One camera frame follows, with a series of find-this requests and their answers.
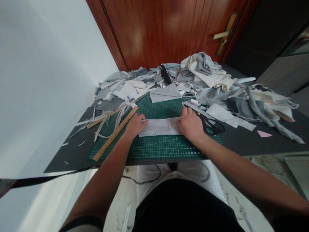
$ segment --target door frame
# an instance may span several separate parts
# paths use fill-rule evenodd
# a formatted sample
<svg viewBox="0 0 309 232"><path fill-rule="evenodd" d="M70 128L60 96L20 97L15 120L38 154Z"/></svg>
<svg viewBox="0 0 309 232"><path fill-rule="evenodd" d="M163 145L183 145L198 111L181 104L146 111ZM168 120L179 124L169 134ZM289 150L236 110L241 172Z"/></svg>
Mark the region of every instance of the door frame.
<svg viewBox="0 0 309 232"><path fill-rule="evenodd" d="M258 7L260 1L261 0L246 0L246 3L240 13L240 17L234 27L235 29L233 30L227 45L224 47L224 51L220 59L221 63L226 63L230 59L232 52L244 34L245 29L248 26L249 21L256 8ZM86 2L90 8L90 11L92 12L94 19L97 22L97 25L103 35L103 38L105 39L105 42L115 60L118 69L121 71L130 71L122 54L120 45L117 41L103 1L86 0Z"/></svg>

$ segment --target fabric pile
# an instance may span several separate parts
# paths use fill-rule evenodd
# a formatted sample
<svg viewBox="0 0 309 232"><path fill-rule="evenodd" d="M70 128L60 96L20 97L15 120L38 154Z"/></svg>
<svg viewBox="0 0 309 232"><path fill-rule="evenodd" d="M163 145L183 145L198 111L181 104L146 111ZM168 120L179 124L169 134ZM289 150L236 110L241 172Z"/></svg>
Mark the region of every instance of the fabric pile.
<svg viewBox="0 0 309 232"><path fill-rule="evenodd" d="M304 143L279 123L280 119L294 122L291 109L298 105L261 84L246 85L254 80L254 77L232 78L210 56L200 52L185 58L180 64L164 63L149 71L140 67L131 72L112 74L96 88L96 100L100 99L96 110L103 114L115 111L148 92L152 103L192 98L185 103L187 106L234 128L242 126L253 131L256 126L250 122L261 122L298 143Z"/></svg>

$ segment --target white wall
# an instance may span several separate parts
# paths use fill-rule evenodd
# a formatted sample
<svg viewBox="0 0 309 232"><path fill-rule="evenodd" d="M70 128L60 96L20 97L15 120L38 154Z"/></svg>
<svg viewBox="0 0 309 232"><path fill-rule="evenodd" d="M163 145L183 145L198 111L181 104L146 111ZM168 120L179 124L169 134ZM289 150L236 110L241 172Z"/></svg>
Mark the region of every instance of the white wall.
<svg viewBox="0 0 309 232"><path fill-rule="evenodd" d="M42 176L108 76L102 67L115 71L84 1L42 2L0 1L0 178ZM1 231L57 231L91 175L9 191Z"/></svg>
<svg viewBox="0 0 309 232"><path fill-rule="evenodd" d="M28 0L97 84L118 71L86 0Z"/></svg>

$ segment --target green cutting mat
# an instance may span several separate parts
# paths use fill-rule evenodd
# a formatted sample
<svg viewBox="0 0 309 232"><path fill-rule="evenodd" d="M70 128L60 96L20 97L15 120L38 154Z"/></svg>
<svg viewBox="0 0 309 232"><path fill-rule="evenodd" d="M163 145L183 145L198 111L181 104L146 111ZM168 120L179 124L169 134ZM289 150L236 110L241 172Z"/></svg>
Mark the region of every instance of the green cutting mat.
<svg viewBox="0 0 309 232"><path fill-rule="evenodd" d="M137 113L144 114L146 119L166 119L181 116L182 102L184 99L175 99L170 101L151 103L150 95L140 99L136 104L138 106ZM109 136L113 133L115 128L115 121L117 114L110 117L109 123L104 124L101 133L104 136ZM115 138L100 161L105 160L108 154L112 151L119 138L122 136L126 129L119 133ZM219 135L212 136L218 143L223 144ZM100 150L107 139L98 137L90 154L87 157L87 161L93 161L92 158ZM128 159L129 160L151 160L151 159L192 159L203 157L202 153L183 135L158 135L147 137L136 137L131 145Z"/></svg>

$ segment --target floor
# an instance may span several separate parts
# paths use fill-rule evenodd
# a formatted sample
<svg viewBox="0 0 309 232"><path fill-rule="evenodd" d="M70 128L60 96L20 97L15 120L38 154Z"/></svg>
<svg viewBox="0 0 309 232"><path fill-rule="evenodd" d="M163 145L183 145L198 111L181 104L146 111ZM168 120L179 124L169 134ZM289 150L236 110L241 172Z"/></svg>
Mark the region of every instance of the floor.
<svg viewBox="0 0 309 232"><path fill-rule="evenodd" d="M272 173L279 180L289 185L295 192L298 192L292 178L287 172L286 166L283 163L283 157L284 155L270 155L246 158L266 171ZM243 196L216 167L215 171L223 193L229 205L235 211L236 218L241 227L246 232L273 232L274 230L260 210L256 208L245 196ZM124 171L124 175L136 179L136 166L128 167L127 172ZM136 184L130 179L123 178L107 214L103 231L131 231L134 226L135 207ZM122 228L125 218L127 221L127 230Z"/></svg>

